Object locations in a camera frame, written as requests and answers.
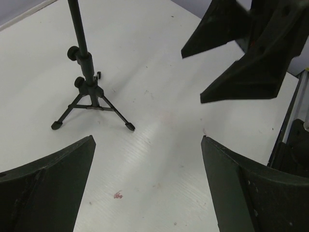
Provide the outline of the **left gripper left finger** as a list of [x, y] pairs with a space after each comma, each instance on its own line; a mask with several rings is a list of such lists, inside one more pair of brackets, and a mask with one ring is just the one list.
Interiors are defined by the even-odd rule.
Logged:
[[51, 155], [0, 174], [2, 232], [71, 232], [96, 143], [87, 136]]

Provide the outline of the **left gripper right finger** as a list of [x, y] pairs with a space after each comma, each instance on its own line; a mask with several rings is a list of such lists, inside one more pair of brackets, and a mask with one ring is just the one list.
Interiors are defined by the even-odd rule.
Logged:
[[307, 232], [309, 180], [242, 156], [208, 136], [201, 141], [221, 232]]

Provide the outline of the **black tripod mic stand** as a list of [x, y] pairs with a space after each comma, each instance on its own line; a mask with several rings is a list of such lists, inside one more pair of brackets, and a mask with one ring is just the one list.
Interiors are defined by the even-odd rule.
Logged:
[[63, 125], [64, 119], [73, 109], [93, 109], [115, 112], [124, 121], [125, 126], [130, 131], [134, 131], [134, 125], [115, 108], [106, 98], [104, 90], [98, 85], [98, 80], [101, 79], [102, 74], [101, 72], [95, 73], [92, 55], [87, 49], [78, 1], [70, 0], [68, 1], [68, 5], [78, 46], [70, 47], [67, 56], [71, 61], [76, 61], [80, 65], [83, 76], [77, 77], [74, 82], [74, 86], [78, 88], [79, 94], [68, 105], [61, 117], [51, 125], [51, 129], [58, 130]]

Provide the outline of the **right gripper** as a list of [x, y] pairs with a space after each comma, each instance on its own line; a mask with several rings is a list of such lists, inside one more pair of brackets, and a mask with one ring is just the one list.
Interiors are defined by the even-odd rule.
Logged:
[[213, 0], [181, 55], [236, 41], [244, 56], [200, 94], [201, 103], [272, 99], [308, 36], [307, 0], [253, 0], [249, 9], [238, 0]]

